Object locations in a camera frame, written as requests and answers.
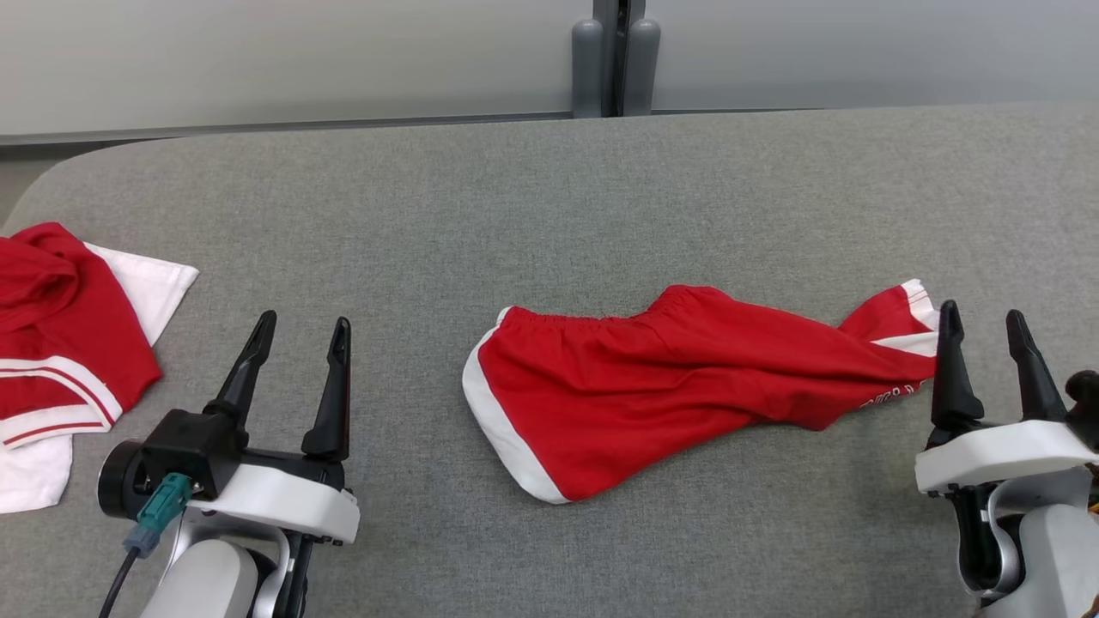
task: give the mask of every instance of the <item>elastic waistband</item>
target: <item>elastic waistband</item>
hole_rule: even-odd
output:
[[[503,311],[500,311],[500,316],[497,318],[497,324],[502,327],[508,325],[544,325],[544,327],[557,327],[557,328],[603,328],[609,325],[618,324],[629,324],[629,323],[644,323],[647,319],[656,316],[666,314],[669,311],[674,311],[681,307],[684,302],[690,297],[690,287],[676,285],[670,286],[660,293],[660,296],[645,309],[636,316],[630,316],[628,318],[620,318],[617,316],[608,316],[604,318],[592,318],[585,316],[556,316],[547,313],[535,313],[530,309],[524,309],[522,307],[508,307]]]

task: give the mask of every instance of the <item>red stripe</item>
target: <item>red stripe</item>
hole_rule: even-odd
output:
[[[65,373],[65,372],[63,372],[60,369],[55,369],[54,367],[47,367],[47,366],[30,367],[30,368],[25,368],[25,369],[0,367],[0,373],[26,373],[26,372],[48,372],[48,373],[57,374],[57,375],[59,375],[59,376],[68,379],[73,384],[79,386],[80,389],[81,389],[81,391],[85,395],[87,395],[89,399],[91,399],[92,401],[96,402],[96,408],[99,410],[99,413],[107,420],[107,427],[114,427],[114,419],[112,419],[111,415],[109,415],[107,412],[107,408],[103,407],[103,402],[100,401],[98,397],[96,397],[96,394],[92,393],[90,388],[88,388],[87,386],[85,386],[84,383],[81,383],[77,378],[68,375],[67,373]]]
[[[26,433],[20,433],[19,435],[9,438],[3,441],[4,445],[11,445],[12,442],[19,442],[24,438],[30,438],[31,435],[37,435],[40,433],[45,433],[47,431],[54,431],[55,429],[73,429],[77,427],[103,427],[101,422],[67,422],[65,424],[53,424],[49,427],[43,427],[38,429],[33,429]]]

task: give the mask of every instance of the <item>white wall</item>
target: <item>white wall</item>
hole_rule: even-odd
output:
[[[1099,97],[1097,0],[647,0],[653,108]]]
[[[0,0],[0,136],[563,112],[591,0]]]

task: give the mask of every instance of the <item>red fabric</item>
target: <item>red fabric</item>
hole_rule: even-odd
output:
[[[60,424],[113,424],[108,402],[91,384],[56,366],[36,371],[60,376],[77,391],[55,379],[26,376],[26,362],[70,360],[106,384],[121,411],[130,410],[160,368],[130,300],[110,267],[88,251],[59,223],[42,223],[10,239],[0,239],[0,438],[5,444],[20,434],[2,423],[33,410],[82,405],[79,393],[92,399],[97,416],[68,419]]]
[[[884,394],[914,393],[934,358],[872,341],[921,332],[900,286],[840,328],[673,286],[625,319],[512,308],[478,360],[514,431],[578,500],[747,424],[821,430]]]

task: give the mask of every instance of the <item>black cable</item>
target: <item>black cable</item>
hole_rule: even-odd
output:
[[[137,548],[133,548],[126,552],[126,559],[122,561],[119,574],[114,576],[114,583],[111,584],[111,589],[107,593],[107,598],[103,600],[103,608],[99,610],[99,618],[108,618],[111,615],[111,608],[114,607],[114,599],[118,598],[119,591],[122,589],[122,582],[126,581],[126,574],[130,573],[130,567],[134,565],[134,561],[137,560],[138,553],[141,553],[141,550]]]

